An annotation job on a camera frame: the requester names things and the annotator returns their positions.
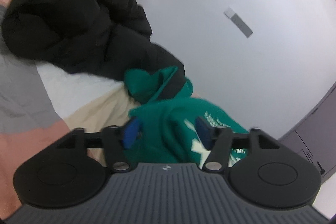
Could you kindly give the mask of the black puffer jacket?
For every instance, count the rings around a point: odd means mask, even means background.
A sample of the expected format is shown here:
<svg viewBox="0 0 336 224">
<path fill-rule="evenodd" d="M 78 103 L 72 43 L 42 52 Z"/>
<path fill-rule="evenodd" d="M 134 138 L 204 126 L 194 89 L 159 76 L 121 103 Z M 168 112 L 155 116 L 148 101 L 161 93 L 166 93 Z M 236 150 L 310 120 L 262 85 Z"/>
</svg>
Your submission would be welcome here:
<svg viewBox="0 0 336 224">
<path fill-rule="evenodd" d="M 183 64 L 151 42 L 151 26 L 136 0 L 11 0 L 2 36 L 16 56 L 49 62 L 68 73 L 122 81 L 126 71 L 150 75 L 171 66 L 173 77 L 159 99 L 175 97 L 186 84 Z"/>
</svg>

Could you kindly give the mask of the grey wall-mounted unit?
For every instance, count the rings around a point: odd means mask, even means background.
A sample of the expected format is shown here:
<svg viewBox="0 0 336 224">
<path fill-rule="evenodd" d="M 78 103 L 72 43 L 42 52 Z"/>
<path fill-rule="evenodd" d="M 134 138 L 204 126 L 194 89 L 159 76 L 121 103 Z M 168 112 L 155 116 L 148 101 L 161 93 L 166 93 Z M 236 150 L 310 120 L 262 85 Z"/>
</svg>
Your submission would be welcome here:
<svg viewBox="0 0 336 224">
<path fill-rule="evenodd" d="M 234 10 L 232 10 L 230 7 L 228 7 L 224 11 L 224 15 L 243 33 L 243 35 L 246 38 L 251 37 L 251 35 L 253 34 L 253 31 L 244 22 L 244 20 L 242 20 L 242 18 L 240 18 L 240 16 L 238 16 L 238 14 L 236 12 L 234 12 Z"/>
</svg>

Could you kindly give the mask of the patchwork bed quilt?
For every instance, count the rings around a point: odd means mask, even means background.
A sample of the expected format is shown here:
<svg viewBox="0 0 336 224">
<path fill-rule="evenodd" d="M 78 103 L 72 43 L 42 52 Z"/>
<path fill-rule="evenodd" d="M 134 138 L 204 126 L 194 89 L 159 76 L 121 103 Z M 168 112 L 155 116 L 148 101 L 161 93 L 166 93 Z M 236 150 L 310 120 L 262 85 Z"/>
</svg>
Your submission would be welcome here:
<svg viewBox="0 0 336 224">
<path fill-rule="evenodd" d="M 15 170 L 77 127 L 121 126 L 136 107 L 123 84 L 12 55 L 1 44 L 1 219 L 21 207 Z"/>
</svg>

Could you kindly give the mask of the green hoodie sweatshirt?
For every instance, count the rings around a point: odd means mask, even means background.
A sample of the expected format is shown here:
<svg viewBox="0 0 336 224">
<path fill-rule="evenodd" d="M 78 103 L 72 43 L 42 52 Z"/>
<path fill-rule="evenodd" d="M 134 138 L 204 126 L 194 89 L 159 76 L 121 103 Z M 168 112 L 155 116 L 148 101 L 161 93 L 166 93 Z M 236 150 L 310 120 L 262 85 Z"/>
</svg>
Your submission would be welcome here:
<svg viewBox="0 0 336 224">
<path fill-rule="evenodd" d="M 130 69 L 123 81 L 140 104 L 129 111 L 130 122 L 122 137 L 123 152 L 131 165 L 146 162 L 203 166 L 210 152 L 197 135 L 197 118 L 213 127 L 247 133 L 220 107 L 193 97 L 191 81 L 176 66 L 154 73 Z"/>
</svg>

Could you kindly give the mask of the grey wardrobe cabinet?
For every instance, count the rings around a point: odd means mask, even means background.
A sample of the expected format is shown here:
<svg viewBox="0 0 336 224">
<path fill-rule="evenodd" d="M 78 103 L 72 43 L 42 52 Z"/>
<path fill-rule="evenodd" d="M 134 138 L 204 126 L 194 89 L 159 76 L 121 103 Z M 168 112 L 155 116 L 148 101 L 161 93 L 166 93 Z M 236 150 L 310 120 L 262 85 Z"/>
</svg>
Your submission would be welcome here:
<svg viewBox="0 0 336 224">
<path fill-rule="evenodd" d="M 333 85 L 319 103 L 279 141 L 311 162 L 322 182 L 335 174 L 336 90 Z"/>
</svg>

